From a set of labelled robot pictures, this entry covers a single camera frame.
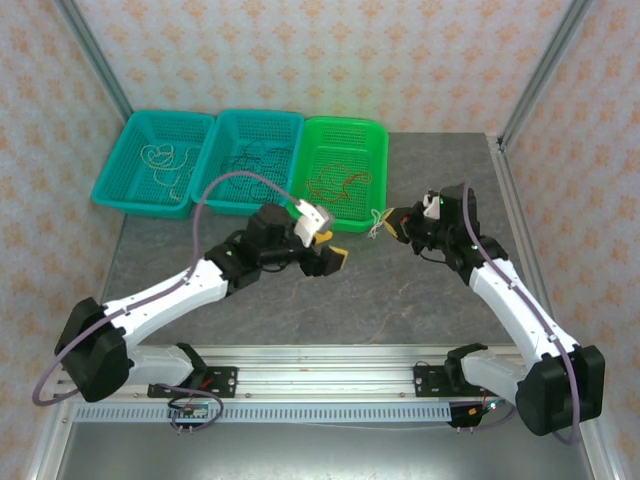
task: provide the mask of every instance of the patterned wallpaper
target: patterned wallpaper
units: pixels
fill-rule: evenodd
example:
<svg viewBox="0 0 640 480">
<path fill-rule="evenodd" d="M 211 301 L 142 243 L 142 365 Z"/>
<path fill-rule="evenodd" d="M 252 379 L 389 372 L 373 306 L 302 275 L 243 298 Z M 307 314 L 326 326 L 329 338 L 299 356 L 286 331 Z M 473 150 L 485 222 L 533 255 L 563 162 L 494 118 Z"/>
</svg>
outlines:
<svg viewBox="0 0 640 480">
<path fill-rule="evenodd" d="M 608 362 L 640 472 L 640 8 L 596 0 L 510 152 L 555 312 Z"/>
<path fill-rule="evenodd" d="M 79 0 L 134 109 L 501 133 L 570 0 Z"/>
<path fill-rule="evenodd" d="M 37 376 L 99 295 L 122 216 L 91 188 L 122 121 L 51 0 L 0 3 L 0 478 L 22 480 Z"/>
</svg>

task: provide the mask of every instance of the marble-patterned surface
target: marble-patterned surface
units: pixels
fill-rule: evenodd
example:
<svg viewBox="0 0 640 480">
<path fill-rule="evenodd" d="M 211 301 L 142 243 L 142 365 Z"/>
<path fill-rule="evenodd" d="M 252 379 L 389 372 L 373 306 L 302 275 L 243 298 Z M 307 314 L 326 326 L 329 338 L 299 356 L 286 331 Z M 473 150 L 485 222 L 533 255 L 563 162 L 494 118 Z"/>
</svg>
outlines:
<svg viewBox="0 0 640 480">
<path fill-rule="evenodd" d="M 387 204 L 409 206 L 429 187 L 472 181 L 482 231 L 510 253 L 515 242 L 482 134 L 391 134 Z M 208 249 L 246 217 L 207 210 L 201 242 Z M 186 267 L 191 223 L 126 219 L 105 300 L 140 291 Z M 307 278 L 296 265 L 263 274 L 222 302 L 204 306 L 154 333 L 151 344 L 464 344 L 510 343 L 491 310 L 444 265 L 412 255 L 383 229 L 377 239 L 336 233 L 333 245 L 350 252 L 345 269 Z"/>
</svg>

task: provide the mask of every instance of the plastic basket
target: plastic basket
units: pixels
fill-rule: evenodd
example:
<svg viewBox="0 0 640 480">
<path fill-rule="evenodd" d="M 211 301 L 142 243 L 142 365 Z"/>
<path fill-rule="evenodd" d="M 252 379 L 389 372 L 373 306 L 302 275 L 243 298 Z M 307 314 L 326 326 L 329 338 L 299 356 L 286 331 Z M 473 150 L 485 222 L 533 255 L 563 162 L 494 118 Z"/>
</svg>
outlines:
<svg viewBox="0 0 640 480">
<path fill-rule="evenodd" d="M 214 118 L 199 113 L 139 111 L 131 115 L 91 195 L 126 213 L 185 218 L 193 173 Z"/>
<path fill-rule="evenodd" d="M 316 117 L 305 122 L 291 193 L 327 208 L 334 230 L 363 232 L 387 201 L 389 134 L 369 120 Z M 295 206 L 287 206 L 296 218 Z"/>
<path fill-rule="evenodd" d="M 203 161 L 194 173 L 193 200 L 199 202 L 215 178 L 239 170 L 259 173 L 290 191 L 303 127 L 304 118 L 297 113 L 223 112 L 204 146 Z M 287 200 L 250 177 L 223 181 L 206 201 L 216 212 L 229 215 L 250 215 L 265 203 L 286 205 Z"/>
</svg>

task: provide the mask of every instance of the green basket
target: green basket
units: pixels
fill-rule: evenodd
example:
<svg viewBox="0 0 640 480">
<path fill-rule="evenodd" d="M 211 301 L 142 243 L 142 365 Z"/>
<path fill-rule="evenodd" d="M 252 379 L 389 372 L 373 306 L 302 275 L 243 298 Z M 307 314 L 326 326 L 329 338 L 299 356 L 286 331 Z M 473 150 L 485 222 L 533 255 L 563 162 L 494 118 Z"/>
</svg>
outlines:
<svg viewBox="0 0 640 480">
<path fill-rule="evenodd" d="M 369 120 L 316 117 L 305 122 L 291 193 L 322 205 L 336 218 L 333 230 L 364 232 L 387 201 L 389 134 Z M 299 213 L 287 205 L 295 218 Z"/>
</svg>

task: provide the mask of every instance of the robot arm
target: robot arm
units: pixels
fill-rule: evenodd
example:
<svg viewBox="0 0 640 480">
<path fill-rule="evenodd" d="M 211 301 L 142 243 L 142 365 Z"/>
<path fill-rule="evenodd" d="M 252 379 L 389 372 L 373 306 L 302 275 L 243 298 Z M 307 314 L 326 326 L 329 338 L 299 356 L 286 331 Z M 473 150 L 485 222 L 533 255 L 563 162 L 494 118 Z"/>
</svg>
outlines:
<svg viewBox="0 0 640 480">
<path fill-rule="evenodd" d="M 444 369 L 450 386 L 481 386 L 516 405 L 527 427 L 537 435 L 572 424 L 569 380 L 560 348 L 567 352 L 576 375 L 580 421 L 602 410 L 604 358 L 595 346 L 581 347 L 560 328 L 518 278 L 498 242 L 480 235 L 476 201 L 468 199 L 470 227 L 498 272 L 481 255 L 464 222 L 463 185 L 429 192 L 413 207 L 396 208 L 385 227 L 418 255 L 425 248 L 439 250 L 447 266 L 458 273 L 496 314 L 520 350 L 524 366 L 498 358 L 484 345 L 474 344 L 449 353 Z M 549 330 L 534 310 L 542 316 Z"/>
<path fill-rule="evenodd" d="M 302 215 L 296 223 L 285 208 L 265 205 L 249 218 L 245 230 L 235 232 L 206 252 L 193 271 L 184 270 L 140 293 L 104 305 L 98 305 L 93 298 L 78 303 L 58 341 L 56 355 L 84 330 L 109 314 L 124 311 L 62 360 L 85 400 L 102 400 L 126 383 L 197 389 L 207 368 L 193 348 L 186 344 L 139 344 L 185 313 L 258 281 L 268 266 L 282 270 L 297 262 L 307 276 L 325 276 L 340 270 L 348 253 L 315 245 L 320 243 L 319 234 L 330 234 L 333 217 L 304 201 L 298 209 Z"/>
</svg>

